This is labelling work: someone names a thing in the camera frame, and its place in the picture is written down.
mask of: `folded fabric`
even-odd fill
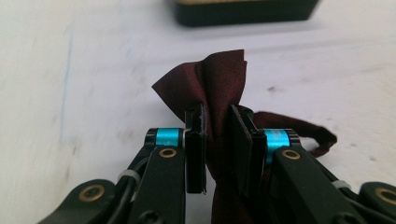
[[[238,194],[229,148],[230,105],[238,105],[245,88],[247,62],[243,50],[214,53],[200,62],[183,63],[158,80],[152,88],[169,108],[184,121],[185,110],[204,104],[207,117],[206,165],[216,181],[212,223],[266,223],[262,200]],[[259,112],[254,115],[258,128],[291,128],[303,137],[317,140],[311,151],[321,156],[336,143],[335,135],[323,127],[286,116]],[[269,178],[262,178],[265,188]]]

